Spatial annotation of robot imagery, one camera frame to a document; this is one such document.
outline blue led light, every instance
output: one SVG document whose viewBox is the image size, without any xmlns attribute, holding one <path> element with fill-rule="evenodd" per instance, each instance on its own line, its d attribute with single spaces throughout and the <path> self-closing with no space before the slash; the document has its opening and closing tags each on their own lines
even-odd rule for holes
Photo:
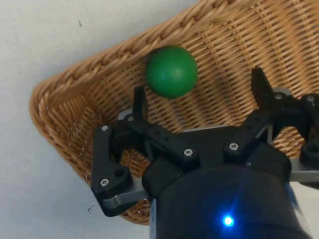
<svg viewBox="0 0 319 239">
<path fill-rule="evenodd" d="M 224 222 L 224 225 L 227 227 L 231 227 L 234 225 L 234 219 L 231 216 L 226 216 L 223 222 Z"/>
</svg>

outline wicker basket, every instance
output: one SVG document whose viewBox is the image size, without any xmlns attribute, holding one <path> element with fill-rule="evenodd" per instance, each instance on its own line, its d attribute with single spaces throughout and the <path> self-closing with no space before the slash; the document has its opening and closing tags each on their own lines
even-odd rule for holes
<svg viewBox="0 0 319 239">
<path fill-rule="evenodd" d="M 92 132 L 112 123 L 132 104 L 134 87 L 145 84 L 145 59 L 168 44 L 185 47 L 199 67 L 196 88 L 168 100 L 147 86 L 149 119 L 172 132 L 213 124 L 240 124 L 255 108 L 250 71 L 264 68 L 272 86 L 296 97 L 319 91 L 318 0 L 202 0 L 169 21 L 40 83 L 30 114 L 40 133 L 87 183 Z M 277 147 L 297 156 L 301 138 L 287 129 Z M 126 152 L 122 163 L 141 176 L 148 162 Z M 141 201 L 123 215 L 147 224 Z"/>
</svg>

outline black cylindrical robot body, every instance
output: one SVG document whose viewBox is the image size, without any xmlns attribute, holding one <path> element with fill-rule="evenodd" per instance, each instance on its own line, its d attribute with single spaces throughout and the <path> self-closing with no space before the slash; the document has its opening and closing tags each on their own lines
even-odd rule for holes
<svg viewBox="0 0 319 239">
<path fill-rule="evenodd" d="M 151 206 L 151 239 L 310 239 L 284 182 L 252 167 L 198 169 Z"/>
</svg>

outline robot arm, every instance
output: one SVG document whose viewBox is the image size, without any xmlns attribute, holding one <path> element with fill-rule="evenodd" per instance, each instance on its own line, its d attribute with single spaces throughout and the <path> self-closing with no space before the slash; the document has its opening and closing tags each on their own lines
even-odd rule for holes
<svg viewBox="0 0 319 239">
<path fill-rule="evenodd" d="M 148 198 L 151 238 L 309 239 L 288 185 L 319 182 L 319 95 L 276 93 L 261 68 L 251 85 L 258 109 L 239 127 L 178 135 L 147 121 L 145 93 L 136 88 L 132 114 L 94 135 L 91 189 L 104 214 Z M 305 139 L 300 160 L 272 146 L 288 126 Z M 151 163 L 142 178 L 119 164 L 129 148 Z"/>
</svg>

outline white wall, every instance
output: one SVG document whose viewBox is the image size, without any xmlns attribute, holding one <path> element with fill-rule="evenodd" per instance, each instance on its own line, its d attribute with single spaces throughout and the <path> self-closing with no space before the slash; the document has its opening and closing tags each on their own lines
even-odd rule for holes
<svg viewBox="0 0 319 239">
<path fill-rule="evenodd" d="M 88 212 L 89 187 L 36 131 L 28 100 L 41 80 L 195 2 L 0 0 L 0 239 L 148 238 L 148 227 Z M 319 193 L 295 189 L 319 238 Z"/>
</svg>

